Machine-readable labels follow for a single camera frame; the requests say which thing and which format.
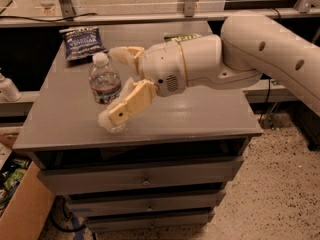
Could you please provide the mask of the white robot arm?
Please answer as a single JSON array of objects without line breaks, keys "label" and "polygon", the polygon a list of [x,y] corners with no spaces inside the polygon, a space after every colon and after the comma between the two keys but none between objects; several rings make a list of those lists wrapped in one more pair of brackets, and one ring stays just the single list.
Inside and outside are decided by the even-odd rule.
[{"label": "white robot arm", "polygon": [[173,38],[148,49],[114,47],[109,56],[129,66],[140,80],[127,80],[119,97],[99,114],[98,124],[105,129],[126,123],[156,96],[198,85],[244,88],[263,74],[320,114],[320,47],[253,11],[231,14],[219,35]]}]

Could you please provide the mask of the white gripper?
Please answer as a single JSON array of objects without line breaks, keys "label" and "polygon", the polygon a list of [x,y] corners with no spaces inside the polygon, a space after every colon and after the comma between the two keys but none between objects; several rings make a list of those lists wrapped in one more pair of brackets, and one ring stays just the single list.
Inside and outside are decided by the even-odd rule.
[{"label": "white gripper", "polygon": [[180,94],[187,87],[182,51],[177,42],[156,44],[147,50],[137,46],[114,47],[108,54],[136,75],[139,69],[144,80],[135,82],[129,78],[119,96],[98,115],[98,124],[106,130],[122,126],[144,111],[157,94],[161,97]]}]

